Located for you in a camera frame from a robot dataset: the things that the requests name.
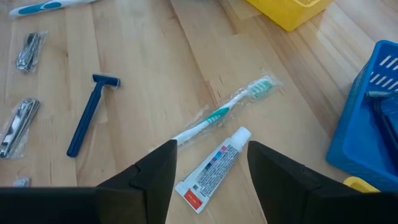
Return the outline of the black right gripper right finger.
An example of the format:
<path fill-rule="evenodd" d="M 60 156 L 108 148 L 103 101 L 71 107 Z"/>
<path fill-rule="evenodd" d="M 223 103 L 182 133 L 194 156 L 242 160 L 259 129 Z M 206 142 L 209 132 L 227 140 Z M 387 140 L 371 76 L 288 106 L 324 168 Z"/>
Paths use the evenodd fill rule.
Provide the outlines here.
<path fill-rule="evenodd" d="M 252 183 L 268 223 L 379 223 L 375 195 L 364 194 L 257 142 L 248 144 Z"/>

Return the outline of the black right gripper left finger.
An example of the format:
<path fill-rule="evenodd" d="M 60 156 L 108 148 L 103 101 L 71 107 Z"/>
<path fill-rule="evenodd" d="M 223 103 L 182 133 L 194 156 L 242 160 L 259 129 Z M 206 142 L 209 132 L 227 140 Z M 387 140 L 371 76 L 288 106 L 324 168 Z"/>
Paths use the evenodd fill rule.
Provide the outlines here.
<path fill-rule="evenodd" d="M 170 139 L 99 184 L 101 223 L 165 223 L 177 168 L 177 141 Z"/>

